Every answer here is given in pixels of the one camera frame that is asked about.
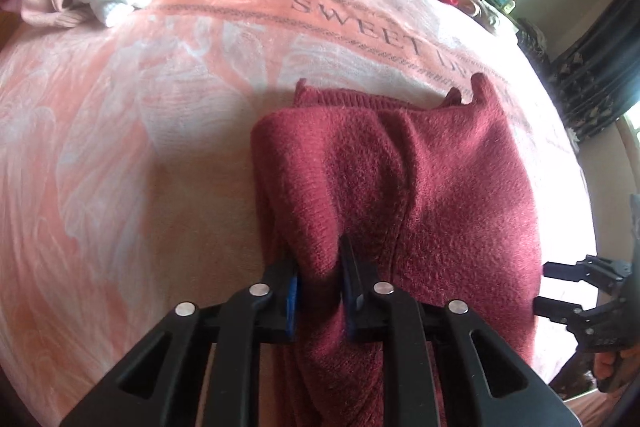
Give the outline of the person right hand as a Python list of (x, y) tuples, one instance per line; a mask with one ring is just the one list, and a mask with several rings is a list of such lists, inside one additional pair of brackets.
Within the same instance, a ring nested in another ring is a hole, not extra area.
[(635, 345), (623, 351), (597, 353), (593, 375), (599, 390), (612, 393), (630, 384), (639, 374), (639, 352), (639, 346)]

